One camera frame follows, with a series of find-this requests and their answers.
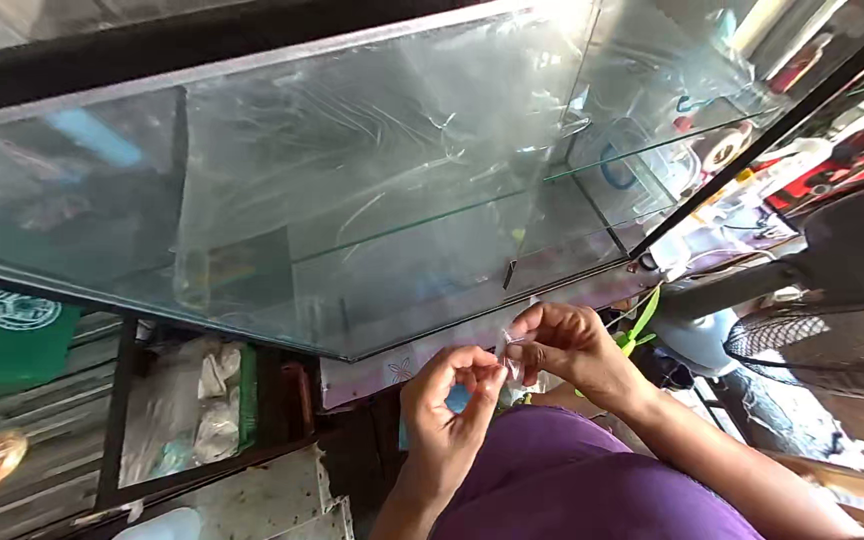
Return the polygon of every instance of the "metal frame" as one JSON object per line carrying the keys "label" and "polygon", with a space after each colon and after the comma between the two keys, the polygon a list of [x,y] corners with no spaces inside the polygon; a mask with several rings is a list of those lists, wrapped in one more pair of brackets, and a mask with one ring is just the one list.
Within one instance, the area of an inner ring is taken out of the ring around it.
{"label": "metal frame", "polygon": [[[393,38],[533,5],[527,0],[491,0],[484,3],[477,0],[423,0],[404,3],[406,6],[387,4],[392,3],[384,0],[367,0],[364,4],[310,0],[297,6],[279,7],[270,6],[264,0],[254,0],[246,4],[216,7],[120,29],[5,49],[0,51],[0,122],[136,92],[147,92],[203,77],[269,66],[339,50],[355,43]],[[219,43],[214,46],[204,45],[212,41]],[[404,343],[495,313],[530,296],[571,285],[594,274],[637,260],[656,240],[721,190],[759,154],[794,130],[814,111],[843,92],[862,75],[864,45],[628,251],[627,256],[510,296],[488,309],[429,328],[369,353],[352,358],[337,356],[337,360],[365,360]],[[13,83],[20,79],[23,80],[22,84]],[[48,282],[54,282],[55,288],[51,288]],[[67,292],[69,287],[57,279],[48,276],[30,279],[2,265],[0,287],[97,310],[172,321],[172,324],[189,328],[199,328],[201,325],[197,321],[189,320],[182,313],[166,312],[140,302],[122,306],[113,303],[115,299],[109,295],[82,287],[72,288],[70,294]],[[327,352],[323,353],[302,344],[273,342],[263,336],[232,327],[222,326],[217,330],[257,343],[336,358]]]}

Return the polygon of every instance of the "wire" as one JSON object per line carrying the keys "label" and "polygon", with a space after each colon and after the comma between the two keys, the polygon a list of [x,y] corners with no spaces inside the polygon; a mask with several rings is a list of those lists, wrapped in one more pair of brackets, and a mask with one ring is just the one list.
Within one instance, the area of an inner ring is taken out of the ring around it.
{"label": "wire", "polygon": [[726,229],[735,229],[737,231],[758,231],[759,229],[766,229],[769,226],[763,225],[761,227],[736,227],[735,225],[723,225]]}
{"label": "wire", "polygon": [[629,313],[634,312],[634,311],[635,311],[639,306],[641,306],[642,304],[645,304],[646,301],[648,301],[650,298],[652,298],[652,295],[653,295],[653,294],[656,294],[656,291],[658,291],[659,288],[662,287],[664,283],[665,283],[664,280],[659,281],[659,282],[658,282],[658,285],[656,285],[655,287],[653,287],[652,291],[649,292],[649,294],[647,294],[647,295],[645,295],[644,297],[642,297],[642,299],[639,300],[639,301],[637,301],[637,302],[635,303],[635,305],[633,305],[632,307],[629,307],[629,309],[627,309],[626,311],[620,313],[617,317],[615,317],[614,319],[612,319],[611,321],[609,321],[608,324],[606,325],[606,330],[608,330],[610,326],[615,325],[616,323],[618,323],[618,322],[621,321],[622,319],[628,317],[628,316],[629,316]]}
{"label": "wire", "polygon": [[732,254],[737,254],[737,255],[749,255],[752,253],[758,253],[758,254],[761,254],[761,255],[768,257],[770,261],[775,261],[777,259],[777,257],[772,253],[772,251],[765,251],[765,250],[742,251],[742,250],[737,250],[737,249],[721,249],[721,250],[711,250],[711,251],[706,251],[706,252],[700,252],[699,254],[693,256],[692,258],[690,258],[689,260],[687,260],[685,262],[685,268],[689,268],[693,263],[702,259],[702,257],[705,257],[706,255],[712,255],[713,253],[732,253]]}

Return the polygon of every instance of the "hand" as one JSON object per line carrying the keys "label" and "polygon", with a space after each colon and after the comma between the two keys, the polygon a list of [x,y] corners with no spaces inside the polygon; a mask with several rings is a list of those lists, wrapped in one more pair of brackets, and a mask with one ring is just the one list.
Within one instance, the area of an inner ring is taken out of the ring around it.
{"label": "hand", "polygon": [[591,307],[537,303],[515,317],[510,335],[534,337],[531,343],[507,346],[505,352],[524,365],[526,387],[545,370],[616,414],[640,409],[656,395],[657,388],[622,353]]}
{"label": "hand", "polygon": [[[446,507],[482,447],[505,376],[506,368],[479,347],[446,348],[402,388],[410,449],[396,496],[438,511]],[[456,383],[471,395],[460,414],[446,406]]]}

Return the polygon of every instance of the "flower pattern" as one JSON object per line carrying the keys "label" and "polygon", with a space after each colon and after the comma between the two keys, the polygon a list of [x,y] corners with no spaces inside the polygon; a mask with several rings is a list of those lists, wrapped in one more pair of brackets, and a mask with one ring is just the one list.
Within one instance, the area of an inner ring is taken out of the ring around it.
{"label": "flower pattern", "polygon": [[391,372],[391,383],[393,385],[403,383],[412,379],[412,371],[409,363],[409,356],[405,356],[404,358],[402,358],[402,362],[391,362],[389,364],[389,371]]}

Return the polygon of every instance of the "white cable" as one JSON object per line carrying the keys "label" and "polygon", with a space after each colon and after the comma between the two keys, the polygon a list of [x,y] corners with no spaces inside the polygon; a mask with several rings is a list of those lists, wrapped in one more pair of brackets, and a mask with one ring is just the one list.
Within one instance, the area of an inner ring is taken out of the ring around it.
{"label": "white cable", "polygon": [[634,312],[634,311],[636,310],[636,308],[638,308],[638,307],[641,306],[642,304],[645,304],[645,302],[646,302],[648,299],[652,298],[652,295],[653,295],[653,294],[656,294],[656,291],[659,290],[659,288],[662,287],[664,283],[665,283],[665,281],[659,281],[659,282],[658,282],[658,285],[656,285],[656,286],[655,286],[655,287],[654,287],[654,288],[649,292],[649,294],[645,295],[641,300],[637,301],[637,302],[635,303],[635,305],[633,305],[632,307],[629,307],[628,310],[626,310],[625,312],[619,314],[619,316],[617,316],[617,317],[615,317],[614,319],[612,319],[611,321],[609,321],[608,324],[606,325],[606,330],[608,330],[610,326],[615,325],[616,323],[618,323],[618,322],[621,321],[622,319],[628,317],[628,316],[629,316],[629,313]]}
{"label": "white cable", "polygon": [[699,261],[700,259],[702,259],[702,257],[705,257],[706,255],[712,255],[715,253],[732,253],[732,254],[736,254],[736,255],[749,255],[752,253],[758,253],[758,254],[761,254],[761,255],[768,257],[769,260],[771,260],[771,261],[776,260],[776,256],[774,255],[774,253],[772,251],[765,251],[765,250],[742,251],[742,250],[738,250],[738,249],[720,249],[720,250],[711,250],[711,251],[706,251],[706,252],[700,252],[699,254],[693,256],[692,258],[690,258],[689,260],[687,260],[685,262],[685,268],[689,268],[691,264],[695,263],[696,261]]}

